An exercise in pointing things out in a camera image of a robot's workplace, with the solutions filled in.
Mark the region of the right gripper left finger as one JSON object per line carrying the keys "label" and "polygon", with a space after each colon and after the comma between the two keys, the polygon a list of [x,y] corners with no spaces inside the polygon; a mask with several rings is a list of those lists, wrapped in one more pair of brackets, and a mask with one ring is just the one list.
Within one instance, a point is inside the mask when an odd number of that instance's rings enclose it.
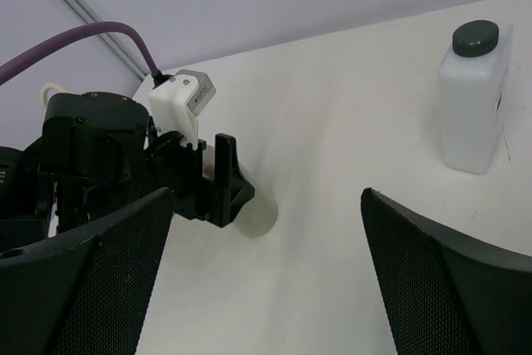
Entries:
{"label": "right gripper left finger", "polygon": [[1,256],[3,354],[133,354],[173,215],[167,188]]}

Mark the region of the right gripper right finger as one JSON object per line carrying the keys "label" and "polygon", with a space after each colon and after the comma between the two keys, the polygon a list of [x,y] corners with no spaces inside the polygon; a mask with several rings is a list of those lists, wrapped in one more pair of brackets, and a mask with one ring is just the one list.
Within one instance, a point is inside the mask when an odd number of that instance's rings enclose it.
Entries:
{"label": "right gripper right finger", "polygon": [[529,354],[531,258],[366,188],[362,223],[399,354]]}

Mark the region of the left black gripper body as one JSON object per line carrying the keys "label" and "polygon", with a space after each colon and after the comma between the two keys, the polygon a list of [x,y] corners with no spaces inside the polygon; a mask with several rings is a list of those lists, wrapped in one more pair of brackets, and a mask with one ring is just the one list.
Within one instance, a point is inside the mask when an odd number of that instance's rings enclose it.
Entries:
{"label": "left black gripper body", "polygon": [[74,229],[164,187],[175,213],[195,218],[202,150],[183,139],[178,130],[157,131],[147,109],[129,97],[51,96],[37,142],[38,175],[54,190],[57,228]]}

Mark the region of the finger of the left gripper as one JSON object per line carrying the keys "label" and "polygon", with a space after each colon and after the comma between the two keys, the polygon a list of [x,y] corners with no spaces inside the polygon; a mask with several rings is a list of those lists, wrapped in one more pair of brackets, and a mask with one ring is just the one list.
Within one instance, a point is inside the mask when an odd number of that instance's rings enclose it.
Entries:
{"label": "finger of the left gripper", "polygon": [[215,136],[214,183],[214,224],[223,228],[234,222],[255,196],[255,188],[240,168],[236,139],[223,133]]}

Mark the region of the frosted jar beige lid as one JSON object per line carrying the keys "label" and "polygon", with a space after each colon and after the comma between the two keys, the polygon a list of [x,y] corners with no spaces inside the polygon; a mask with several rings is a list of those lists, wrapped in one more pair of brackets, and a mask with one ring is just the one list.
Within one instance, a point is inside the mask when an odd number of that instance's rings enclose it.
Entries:
{"label": "frosted jar beige lid", "polygon": [[242,164],[239,165],[244,178],[254,187],[254,197],[246,203],[234,221],[234,226],[242,235],[256,239],[267,234],[278,219],[278,205],[274,197],[255,179]]}

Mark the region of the white bottle dark cap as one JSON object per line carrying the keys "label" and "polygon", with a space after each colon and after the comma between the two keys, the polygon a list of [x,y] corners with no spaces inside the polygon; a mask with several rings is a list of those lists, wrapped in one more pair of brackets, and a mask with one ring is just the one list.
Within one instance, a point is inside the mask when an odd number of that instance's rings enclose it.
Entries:
{"label": "white bottle dark cap", "polygon": [[474,20],[455,29],[438,71],[443,161],[481,175],[503,131],[514,26]]}

